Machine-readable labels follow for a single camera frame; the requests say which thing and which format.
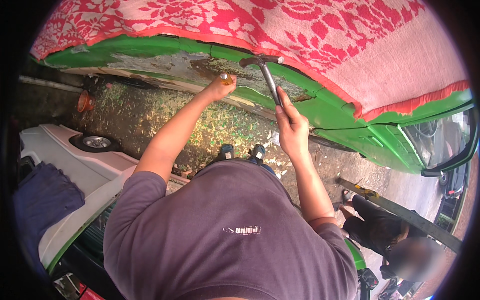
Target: hammer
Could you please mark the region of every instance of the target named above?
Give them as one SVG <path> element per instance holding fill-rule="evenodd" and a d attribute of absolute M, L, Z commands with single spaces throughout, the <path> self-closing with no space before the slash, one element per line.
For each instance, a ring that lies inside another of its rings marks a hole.
<path fill-rule="evenodd" d="M 270 73 L 270 70 L 267 67 L 267 62 L 276 62 L 276 63 L 283 63 L 285 59 L 283 56 L 274 56 L 274 55 L 265 55 L 265 54 L 259 54 L 255 55 L 253 57 L 249 57 L 247 59 L 241 59 L 239 61 L 239 64 L 242 68 L 245 68 L 246 66 L 250 64 L 256 64 L 260 67 L 260 70 L 262 71 L 262 74 L 265 77 L 265 81 L 267 82 L 267 86 L 270 89 L 270 92 L 272 92 L 273 100 L 275 101 L 275 105 L 280 105 L 280 100 L 278 99 L 278 94 L 276 92 L 276 86 L 275 86 L 275 81 L 273 81 L 272 74 Z"/>

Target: person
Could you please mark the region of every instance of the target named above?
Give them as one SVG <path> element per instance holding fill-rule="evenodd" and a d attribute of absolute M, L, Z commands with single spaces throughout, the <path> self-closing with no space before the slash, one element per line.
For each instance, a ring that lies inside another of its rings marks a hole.
<path fill-rule="evenodd" d="M 362 196 L 352 198 L 349 190 L 342 191 L 343 204 L 338 209 L 345 217 L 342 229 L 361 246 L 383 257 L 380 271 L 383 279 L 402 275 L 409 281 L 426 281 L 442 265 L 443 250 L 417 227 L 402 220 Z M 353 207 L 363 218 L 349 212 Z"/>
<path fill-rule="evenodd" d="M 303 218 L 280 180 L 246 159 L 217 161 L 165 196 L 202 111 L 236 87 L 219 78 L 153 137 L 105 229 L 104 266 L 126 299 L 352 299 L 353 256 L 308 151 L 308 121 L 282 88 L 280 145 Z"/>

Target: hammer head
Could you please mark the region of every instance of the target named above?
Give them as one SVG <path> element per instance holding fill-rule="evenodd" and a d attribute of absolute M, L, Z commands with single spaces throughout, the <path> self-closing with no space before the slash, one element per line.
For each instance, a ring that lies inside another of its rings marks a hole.
<path fill-rule="evenodd" d="M 239 64 L 242 68 L 245 68 L 246 66 L 251 64 L 260 65 L 266 62 L 283 63 L 284 61 L 285 59 L 283 58 L 283 56 L 260 54 L 260 55 L 249 57 L 247 59 L 241 59 L 239 61 Z"/>

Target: screwdriver handle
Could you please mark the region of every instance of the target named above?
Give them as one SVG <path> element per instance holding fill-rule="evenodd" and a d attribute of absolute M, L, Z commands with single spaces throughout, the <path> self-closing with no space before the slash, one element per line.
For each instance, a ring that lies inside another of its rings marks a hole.
<path fill-rule="evenodd" d="M 232 78 L 226 72 L 223 72 L 223 73 L 220 74 L 220 81 L 223 85 L 230 85 L 230 84 L 233 83 Z"/>

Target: windshield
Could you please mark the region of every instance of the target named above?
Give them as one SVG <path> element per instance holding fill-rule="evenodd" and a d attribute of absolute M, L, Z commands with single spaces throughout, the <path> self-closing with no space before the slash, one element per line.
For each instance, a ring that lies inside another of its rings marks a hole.
<path fill-rule="evenodd" d="M 470 140 L 468 110 L 445 118 L 405 126 L 402 130 L 411 140 L 425 166 L 434 168 L 465 149 Z"/>

